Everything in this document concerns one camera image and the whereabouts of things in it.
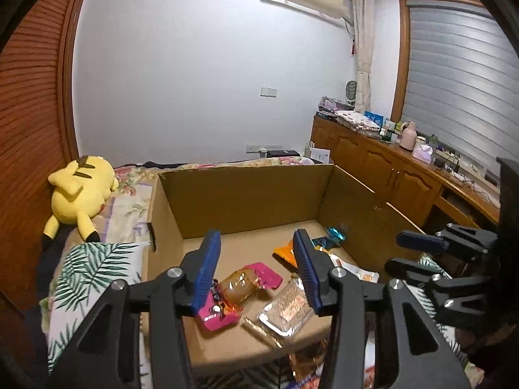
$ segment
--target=screw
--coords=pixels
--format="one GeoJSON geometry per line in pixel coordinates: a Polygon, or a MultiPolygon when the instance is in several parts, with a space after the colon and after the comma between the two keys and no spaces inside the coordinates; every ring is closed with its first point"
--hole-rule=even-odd
{"type": "Polygon", "coordinates": [[[182,275],[182,269],[179,267],[172,267],[168,270],[168,277],[170,278],[178,278],[182,275]]]}
{"type": "Polygon", "coordinates": [[[389,286],[393,289],[402,289],[404,287],[404,283],[400,279],[391,279],[389,281],[389,286]]]}
{"type": "Polygon", "coordinates": [[[334,267],[332,269],[332,276],[334,278],[342,278],[342,277],[345,277],[346,276],[346,269],[344,269],[343,267],[334,267]]]}
{"type": "Polygon", "coordinates": [[[126,282],[122,279],[116,279],[113,281],[110,286],[115,291],[121,291],[126,285],[126,282]]]}

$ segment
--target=pink thermos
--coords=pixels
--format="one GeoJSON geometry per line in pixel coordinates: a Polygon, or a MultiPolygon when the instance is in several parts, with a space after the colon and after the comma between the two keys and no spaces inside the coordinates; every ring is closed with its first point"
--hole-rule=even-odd
{"type": "Polygon", "coordinates": [[[416,123],[414,121],[406,121],[402,124],[402,138],[400,139],[400,147],[413,150],[416,143],[416,123]]]}

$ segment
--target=pink snack package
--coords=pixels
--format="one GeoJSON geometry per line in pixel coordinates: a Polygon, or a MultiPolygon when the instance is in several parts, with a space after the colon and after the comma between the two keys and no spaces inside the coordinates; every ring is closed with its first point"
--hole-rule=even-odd
{"type": "Polygon", "coordinates": [[[199,310],[198,317],[202,325],[215,331],[240,320],[239,303],[257,289],[276,289],[283,278],[263,263],[245,265],[229,277],[213,285],[205,305],[199,310]]]}

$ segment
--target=yellow plush toy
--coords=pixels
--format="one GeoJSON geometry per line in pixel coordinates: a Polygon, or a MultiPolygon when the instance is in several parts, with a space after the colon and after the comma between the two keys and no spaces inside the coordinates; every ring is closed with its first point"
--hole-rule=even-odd
{"type": "Polygon", "coordinates": [[[103,209],[111,192],[119,186],[108,161],[102,157],[81,157],[49,175],[49,183],[56,188],[51,201],[53,215],[43,229],[43,247],[53,241],[60,223],[77,223],[83,240],[99,241],[99,234],[90,218],[103,209]]]}

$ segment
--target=gray roller blind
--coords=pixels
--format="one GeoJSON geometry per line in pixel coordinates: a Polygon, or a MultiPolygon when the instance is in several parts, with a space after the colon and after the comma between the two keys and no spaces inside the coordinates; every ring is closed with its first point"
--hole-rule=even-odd
{"type": "Polygon", "coordinates": [[[519,58],[484,8],[408,0],[411,56],[402,120],[495,173],[519,161],[519,58]]]}

